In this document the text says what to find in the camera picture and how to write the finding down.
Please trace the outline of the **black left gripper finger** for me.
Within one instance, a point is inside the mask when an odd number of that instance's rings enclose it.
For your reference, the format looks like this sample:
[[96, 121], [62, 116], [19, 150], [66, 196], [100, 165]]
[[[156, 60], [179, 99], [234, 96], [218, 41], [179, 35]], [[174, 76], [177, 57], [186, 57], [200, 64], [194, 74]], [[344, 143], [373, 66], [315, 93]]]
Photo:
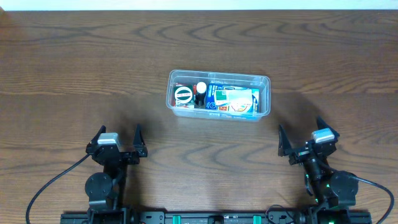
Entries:
[[133, 146], [136, 152], [146, 152], [146, 144], [142, 137], [141, 126], [138, 124], [134, 133]]
[[106, 132], [106, 126], [102, 125], [99, 131], [96, 133], [94, 138], [88, 143], [88, 147], [93, 147], [98, 144], [98, 139], [100, 138], [101, 134]]

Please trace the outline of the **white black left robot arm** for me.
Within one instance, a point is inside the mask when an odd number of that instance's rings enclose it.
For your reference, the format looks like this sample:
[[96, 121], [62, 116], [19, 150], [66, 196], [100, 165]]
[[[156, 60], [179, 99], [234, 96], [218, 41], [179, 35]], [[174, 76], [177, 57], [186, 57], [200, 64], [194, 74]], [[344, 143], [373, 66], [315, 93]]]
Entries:
[[86, 153], [103, 166], [102, 172], [91, 175], [85, 183], [89, 197], [86, 223], [139, 223], [137, 213], [123, 205], [128, 165], [138, 165], [140, 158], [147, 157], [148, 150], [137, 125], [133, 139], [133, 150], [121, 152], [118, 133], [108, 133], [100, 127], [87, 144]]

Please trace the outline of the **white green Panadol box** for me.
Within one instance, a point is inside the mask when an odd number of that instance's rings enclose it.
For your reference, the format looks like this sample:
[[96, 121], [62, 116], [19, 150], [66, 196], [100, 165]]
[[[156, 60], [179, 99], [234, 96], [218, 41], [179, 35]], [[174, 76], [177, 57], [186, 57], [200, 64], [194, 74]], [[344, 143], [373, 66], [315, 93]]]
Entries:
[[216, 106], [252, 105], [251, 90], [216, 90], [214, 95]]

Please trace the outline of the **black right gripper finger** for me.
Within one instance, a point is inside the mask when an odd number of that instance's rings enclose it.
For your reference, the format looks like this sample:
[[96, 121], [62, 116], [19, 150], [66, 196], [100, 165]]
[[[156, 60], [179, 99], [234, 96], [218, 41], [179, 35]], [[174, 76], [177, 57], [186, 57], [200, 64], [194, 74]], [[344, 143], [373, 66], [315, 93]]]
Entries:
[[278, 146], [278, 156], [284, 157], [288, 156], [292, 152], [292, 146], [285, 133], [283, 126], [279, 125], [279, 146]]
[[328, 128], [328, 129], [334, 134], [335, 138], [339, 138], [339, 137], [340, 137], [340, 134], [339, 134], [337, 131], [335, 131], [329, 124], [327, 124], [327, 123], [322, 119], [321, 116], [318, 116], [317, 119], [316, 119], [316, 121], [317, 121], [318, 130]]

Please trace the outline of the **dark bottle white cap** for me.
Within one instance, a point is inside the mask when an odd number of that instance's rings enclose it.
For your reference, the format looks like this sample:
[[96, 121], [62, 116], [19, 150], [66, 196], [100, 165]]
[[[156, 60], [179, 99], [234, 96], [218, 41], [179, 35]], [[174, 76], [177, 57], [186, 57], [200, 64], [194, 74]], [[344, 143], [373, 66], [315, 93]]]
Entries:
[[195, 93], [195, 108], [202, 108], [205, 105], [207, 93], [207, 85], [205, 82], [199, 82], [196, 85], [196, 93]]

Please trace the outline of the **blue Kool Fever box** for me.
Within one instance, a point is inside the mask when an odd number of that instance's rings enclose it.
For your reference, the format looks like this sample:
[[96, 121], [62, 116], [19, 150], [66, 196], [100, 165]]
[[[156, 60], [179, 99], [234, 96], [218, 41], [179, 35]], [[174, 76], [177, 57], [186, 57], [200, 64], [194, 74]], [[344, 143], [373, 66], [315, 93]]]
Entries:
[[257, 88], [211, 83], [205, 98], [205, 108], [228, 112], [232, 115], [253, 116], [259, 112]]

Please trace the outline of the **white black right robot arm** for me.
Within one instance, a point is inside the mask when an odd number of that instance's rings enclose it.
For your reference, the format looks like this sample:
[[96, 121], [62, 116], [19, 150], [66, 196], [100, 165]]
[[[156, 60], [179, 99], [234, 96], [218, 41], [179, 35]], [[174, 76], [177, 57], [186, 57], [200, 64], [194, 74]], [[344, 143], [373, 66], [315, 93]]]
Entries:
[[305, 171], [305, 187], [315, 197], [315, 205], [295, 212], [294, 223], [356, 223], [349, 210], [356, 205], [358, 181], [345, 171], [333, 171], [327, 157], [336, 151], [340, 134], [323, 119], [317, 118], [318, 129], [301, 147], [292, 147], [285, 129], [279, 126], [280, 157], [287, 156], [290, 165], [300, 164]]

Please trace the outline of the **clear plastic container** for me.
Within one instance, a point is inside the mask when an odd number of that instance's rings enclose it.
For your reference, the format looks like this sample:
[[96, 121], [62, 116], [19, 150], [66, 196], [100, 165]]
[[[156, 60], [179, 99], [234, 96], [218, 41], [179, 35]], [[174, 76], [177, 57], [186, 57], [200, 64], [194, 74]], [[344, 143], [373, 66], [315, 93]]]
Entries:
[[177, 116], [258, 121], [271, 112], [271, 81], [260, 75], [173, 70], [165, 103]]

